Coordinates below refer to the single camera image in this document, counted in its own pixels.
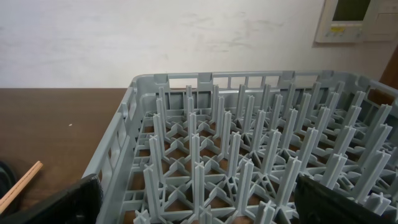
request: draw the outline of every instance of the wooden chopstick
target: wooden chopstick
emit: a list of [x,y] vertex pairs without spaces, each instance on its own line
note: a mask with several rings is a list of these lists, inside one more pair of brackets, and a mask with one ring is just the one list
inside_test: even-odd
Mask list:
[[22,189],[32,180],[34,175],[42,168],[43,163],[37,161],[32,168],[0,199],[0,214],[8,207],[8,205],[18,196]]

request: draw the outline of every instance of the dish rack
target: dish rack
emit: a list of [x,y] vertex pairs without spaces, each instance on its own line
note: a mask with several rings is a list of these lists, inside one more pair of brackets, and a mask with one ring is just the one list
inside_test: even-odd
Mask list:
[[83,175],[97,223],[296,223],[298,175],[398,223],[397,96],[329,70],[135,77]]

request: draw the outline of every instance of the brown table surface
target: brown table surface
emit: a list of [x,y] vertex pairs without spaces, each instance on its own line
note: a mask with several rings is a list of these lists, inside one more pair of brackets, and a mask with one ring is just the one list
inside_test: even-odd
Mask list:
[[0,89],[0,160],[19,177],[35,162],[44,164],[25,189],[21,209],[81,178],[125,92]]

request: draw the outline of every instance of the black plastic item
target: black plastic item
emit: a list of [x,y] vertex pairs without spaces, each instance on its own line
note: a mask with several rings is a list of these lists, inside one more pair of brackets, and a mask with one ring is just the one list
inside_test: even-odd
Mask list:
[[294,204],[301,224],[392,224],[305,176],[298,177]]
[[[0,161],[0,198],[5,196],[5,194],[14,186],[18,181],[17,175],[11,169],[9,165],[5,162]],[[5,211],[0,214],[0,219],[13,214],[18,211],[19,204],[21,202],[21,196],[18,195],[10,205],[5,209]]]
[[94,224],[103,192],[96,174],[88,175],[69,189],[58,192],[33,207],[0,220],[1,224]]

